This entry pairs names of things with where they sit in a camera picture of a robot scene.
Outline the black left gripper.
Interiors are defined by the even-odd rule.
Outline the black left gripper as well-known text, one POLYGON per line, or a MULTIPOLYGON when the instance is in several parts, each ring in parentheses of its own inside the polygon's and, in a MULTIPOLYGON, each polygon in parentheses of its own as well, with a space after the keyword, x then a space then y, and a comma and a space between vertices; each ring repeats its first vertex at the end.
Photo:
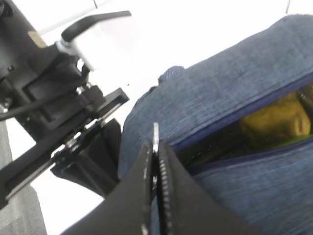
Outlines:
POLYGON ((107 117, 129 98, 122 89, 104 95, 88 84, 68 56, 1 49, 0 119, 15 118, 35 145, 0 171, 0 203, 5 206, 46 169, 105 197, 117 176, 121 127, 107 117))

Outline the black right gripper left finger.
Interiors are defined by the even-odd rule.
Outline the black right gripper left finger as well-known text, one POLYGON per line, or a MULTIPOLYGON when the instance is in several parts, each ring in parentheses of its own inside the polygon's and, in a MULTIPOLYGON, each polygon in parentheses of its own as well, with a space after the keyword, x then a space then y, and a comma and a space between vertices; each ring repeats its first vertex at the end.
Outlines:
POLYGON ((65 235, 151 234, 153 143, 141 147, 131 170, 98 207, 71 227, 65 235))

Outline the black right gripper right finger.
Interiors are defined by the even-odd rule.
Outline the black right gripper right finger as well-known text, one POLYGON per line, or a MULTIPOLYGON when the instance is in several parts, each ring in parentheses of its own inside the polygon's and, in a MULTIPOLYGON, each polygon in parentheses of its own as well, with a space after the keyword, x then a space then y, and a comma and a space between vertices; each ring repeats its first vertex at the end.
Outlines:
POLYGON ((185 170, 172 147, 158 145, 158 216, 162 235, 258 235, 218 204, 185 170))

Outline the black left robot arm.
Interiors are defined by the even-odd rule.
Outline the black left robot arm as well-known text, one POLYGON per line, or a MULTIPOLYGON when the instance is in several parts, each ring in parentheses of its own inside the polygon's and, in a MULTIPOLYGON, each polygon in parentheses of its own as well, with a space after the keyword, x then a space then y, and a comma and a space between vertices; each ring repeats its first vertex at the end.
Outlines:
POLYGON ((131 16, 129 11, 90 15, 47 46, 11 0, 0 3, 1 121, 15 118, 35 145, 0 171, 0 205, 50 168, 60 178, 107 196, 119 183, 121 139, 116 120, 105 118, 128 101, 122 89, 104 95, 91 85, 93 67, 75 39, 97 23, 131 16))

